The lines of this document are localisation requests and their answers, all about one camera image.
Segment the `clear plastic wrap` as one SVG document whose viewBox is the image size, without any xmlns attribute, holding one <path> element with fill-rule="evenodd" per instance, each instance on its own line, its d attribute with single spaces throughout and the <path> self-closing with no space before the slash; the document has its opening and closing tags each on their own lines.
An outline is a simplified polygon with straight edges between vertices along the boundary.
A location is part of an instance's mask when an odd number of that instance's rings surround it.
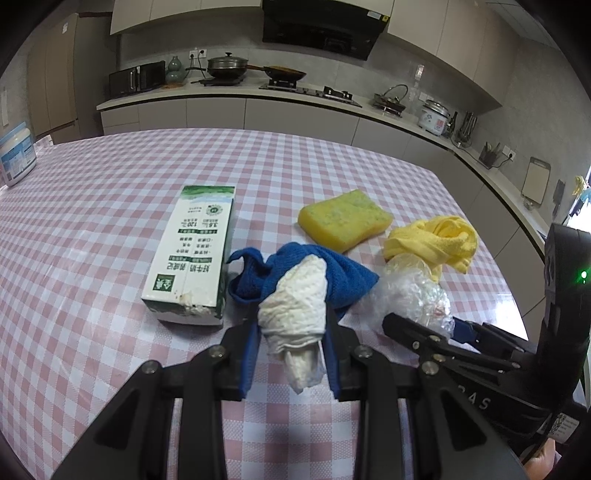
<svg viewBox="0 0 591 480">
<path fill-rule="evenodd" d="M 447 292 L 432 279 L 420 257 L 404 253 L 386 264 L 377 284 L 355 306 L 358 316 L 374 330 L 394 313 L 450 339 L 455 320 Z"/>
</svg>

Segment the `yellow cloth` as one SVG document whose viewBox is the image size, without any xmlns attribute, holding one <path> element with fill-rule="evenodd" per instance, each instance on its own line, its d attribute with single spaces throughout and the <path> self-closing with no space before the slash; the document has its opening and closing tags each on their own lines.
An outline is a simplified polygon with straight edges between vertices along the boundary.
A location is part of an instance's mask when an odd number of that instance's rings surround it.
<svg viewBox="0 0 591 480">
<path fill-rule="evenodd" d="M 477 231 L 459 216 L 438 216 L 394 228 L 385 241 L 386 261 L 402 254 L 421 258 L 430 268 L 432 280 L 439 282 L 443 266 L 467 274 L 479 247 Z"/>
</svg>

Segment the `white paper towel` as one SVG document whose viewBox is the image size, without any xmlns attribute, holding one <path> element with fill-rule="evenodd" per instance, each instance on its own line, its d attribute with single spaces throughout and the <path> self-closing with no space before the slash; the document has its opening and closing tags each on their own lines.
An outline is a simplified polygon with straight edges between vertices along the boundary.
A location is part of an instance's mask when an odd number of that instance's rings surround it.
<svg viewBox="0 0 591 480">
<path fill-rule="evenodd" d="M 283 363 L 287 382 L 297 394 L 320 384 L 325 375 L 320 355 L 327 315 L 326 272 L 324 259 L 305 256 L 259 305 L 257 323 L 269 354 Z"/>
</svg>

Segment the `yellow sponge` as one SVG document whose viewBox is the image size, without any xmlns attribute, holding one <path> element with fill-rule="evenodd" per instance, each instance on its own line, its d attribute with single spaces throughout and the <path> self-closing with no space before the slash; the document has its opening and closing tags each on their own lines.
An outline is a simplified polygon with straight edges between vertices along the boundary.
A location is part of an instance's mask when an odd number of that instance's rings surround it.
<svg viewBox="0 0 591 480">
<path fill-rule="evenodd" d="M 391 213 L 359 189 L 304 206 L 297 216 L 305 234 L 338 253 L 384 233 L 393 220 Z"/>
</svg>

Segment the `blue cloth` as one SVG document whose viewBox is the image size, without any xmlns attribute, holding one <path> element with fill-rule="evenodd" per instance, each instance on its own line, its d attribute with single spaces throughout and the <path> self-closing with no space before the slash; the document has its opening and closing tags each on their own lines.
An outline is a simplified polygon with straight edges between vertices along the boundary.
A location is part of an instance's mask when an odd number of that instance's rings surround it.
<svg viewBox="0 0 591 480">
<path fill-rule="evenodd" d="M 311 244 L 290 242 L 276 253 L 263 259 L 262 253 L 253 247 L 235 250 L 226 263 L 242 260 L 243 267 L 235 278 L 229 281 L 228 293 L 239 305 L 259 304 L 276 291 L 276 285 L 291 268 L 297 266 L 308 255 L 325 261 L 325 278 L 328 289 L 325 299 L 341 320 L 349 308 L 367 295 L 377 284 L 379 275 L 362 264 L 331 249 Z"/>
</svg>

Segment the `green white milk carton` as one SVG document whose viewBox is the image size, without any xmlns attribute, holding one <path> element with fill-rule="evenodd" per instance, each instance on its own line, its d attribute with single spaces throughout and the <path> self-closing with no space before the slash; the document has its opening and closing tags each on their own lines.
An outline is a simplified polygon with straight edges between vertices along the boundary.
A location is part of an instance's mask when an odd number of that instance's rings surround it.
<svg viewBox="0 0 591 480">
<path fill-rule="evenodd" d="M 166 224 L 141 299 L 160 322 L 219 327 L 235 187 L 187 185 Z"/>
</svg>

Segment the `black tracker device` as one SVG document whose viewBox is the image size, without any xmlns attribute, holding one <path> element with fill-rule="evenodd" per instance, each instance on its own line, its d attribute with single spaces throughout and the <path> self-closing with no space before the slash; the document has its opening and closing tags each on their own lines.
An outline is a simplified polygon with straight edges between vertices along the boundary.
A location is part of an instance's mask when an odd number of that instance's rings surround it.
<svg viewBox="0 0 591 480">
<path fill-rule="evenodd" d="M 590 234 L 553 224 L 545 242 L 545 313 L 535 361 L 542 399 L 569 399 L 590 344 Z"/>
</svg>

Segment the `utensil holder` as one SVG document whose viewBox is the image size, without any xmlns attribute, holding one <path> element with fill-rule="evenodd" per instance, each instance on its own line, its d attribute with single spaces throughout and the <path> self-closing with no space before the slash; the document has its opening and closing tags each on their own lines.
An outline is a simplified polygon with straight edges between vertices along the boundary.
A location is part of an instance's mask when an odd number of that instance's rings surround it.
<svg viewBox="0 0 591 480">
<path fill-rule="evenodd" d="M 489 142 L 486 142 L 481 150 L 478 160 L 487 169 L 492 169 L 500 166 L 501 156 L 502 149 L 499 143 L 493 145 Z"/>
</svg>

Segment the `white rice cooker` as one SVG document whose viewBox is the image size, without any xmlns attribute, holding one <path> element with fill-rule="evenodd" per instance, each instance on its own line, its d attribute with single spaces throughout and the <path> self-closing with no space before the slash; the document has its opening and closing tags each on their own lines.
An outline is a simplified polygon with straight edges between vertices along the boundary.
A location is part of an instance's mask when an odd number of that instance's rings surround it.
<svg viewBox="0 0 591 480">
<path fill-rule="evenodd" d="M 449 120 L 449 110 L 441 103 L 428 99 L 424 102 L 418 126 L 429 133 L 441 136 Z"/>
</svg>

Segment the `kettle on stand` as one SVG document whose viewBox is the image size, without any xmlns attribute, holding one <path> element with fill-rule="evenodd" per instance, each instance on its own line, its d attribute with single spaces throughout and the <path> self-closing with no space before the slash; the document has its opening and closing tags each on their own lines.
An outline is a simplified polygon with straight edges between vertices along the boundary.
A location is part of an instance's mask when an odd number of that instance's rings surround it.
<svg viewBox="0 0 591 480">
<path fill-rule="evenodd" d="M 395 95 L 395 90 L 402 90 L 403 93 L 401 95 Z M 408 93 L 409 88 L 406 84 L 394 85 L 382 94 L 376 93 L 373 97 L 372 105 L 382 111 L 401 116 L 406 109 L 402 101 Z"/>
</svg>

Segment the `gas stove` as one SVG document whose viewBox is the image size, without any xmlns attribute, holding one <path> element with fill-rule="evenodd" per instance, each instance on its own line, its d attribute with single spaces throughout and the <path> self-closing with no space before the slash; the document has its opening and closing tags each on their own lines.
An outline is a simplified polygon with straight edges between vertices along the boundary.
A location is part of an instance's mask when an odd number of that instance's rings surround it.
<svg viewBox="0 0 591 480">
<path fill-rule="evenodd" d="M 303 85 L 300 85 L 299 83 L 294 81 L 270 80 L 269 82 L 266 82 L 262 86 L 260 86 L 260 89 L 290 92 L 294 94 L 311 96 L 315 98 L 327 99 L 346 105 L 362 107 L 362 105 L 356 102 L 356 100 L 353 98 L 352 93 L 349 93 L 347 91 L 338 91 L 332 89 L 329 86 L 325 86 L 324 88 L 322 88 L 322 90 L 318 90 L 311 87 L 304 87 Z"/>
</svg>

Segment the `white blue tub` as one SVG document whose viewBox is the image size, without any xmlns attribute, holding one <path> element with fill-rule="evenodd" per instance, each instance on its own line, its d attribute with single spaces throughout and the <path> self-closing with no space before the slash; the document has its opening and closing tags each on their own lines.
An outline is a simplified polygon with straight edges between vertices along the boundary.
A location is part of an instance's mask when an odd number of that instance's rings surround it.
<svg viewBox="0 0 591 480">
<path fill-rule="evenodd" d="M 27 124 L 20 123 L 0 141 L 1 176 L 9 187 L 22 181 L 36 165 L 33 137 Z"/>
</svg>

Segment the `black range hood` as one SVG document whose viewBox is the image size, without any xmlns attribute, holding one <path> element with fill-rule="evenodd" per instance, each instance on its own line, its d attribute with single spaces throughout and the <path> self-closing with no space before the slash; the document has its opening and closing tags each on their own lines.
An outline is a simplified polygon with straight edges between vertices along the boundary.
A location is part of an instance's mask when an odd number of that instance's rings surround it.
<svg viewBox="0 0 591 480">
<path fill-rule="evenodd" d="M 263 1 L 263 42 L 370 56 L 390 17 L 342 1 Z"/>
</svg>

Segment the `black microwave oven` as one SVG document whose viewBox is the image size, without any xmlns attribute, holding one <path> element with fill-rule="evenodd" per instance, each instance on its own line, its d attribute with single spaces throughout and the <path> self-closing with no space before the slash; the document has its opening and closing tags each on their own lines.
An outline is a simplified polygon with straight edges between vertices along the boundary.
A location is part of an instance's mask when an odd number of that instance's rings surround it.
<svg viewBox="0 0 591 480">
<path fill-rule="evenodd" d="M 142 93 L 165 84 L 166 65 L 163 60 L 141 64 L 109 75 L 111 99 Z"/>
</svg>

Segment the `green ceramic vase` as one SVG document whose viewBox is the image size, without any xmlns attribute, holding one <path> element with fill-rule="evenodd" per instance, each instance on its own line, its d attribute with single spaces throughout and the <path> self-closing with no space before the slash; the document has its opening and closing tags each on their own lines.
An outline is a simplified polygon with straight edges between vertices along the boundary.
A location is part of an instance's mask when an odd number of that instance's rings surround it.
<svg viewBox="0 0 591 480">
<path fill-rule="evenodd" d="M 177 55 L 174 55 L 167 65 L 165 82 L 167 85 L 182 85 L 185 80 L 186 71 Z"/>
</svg>

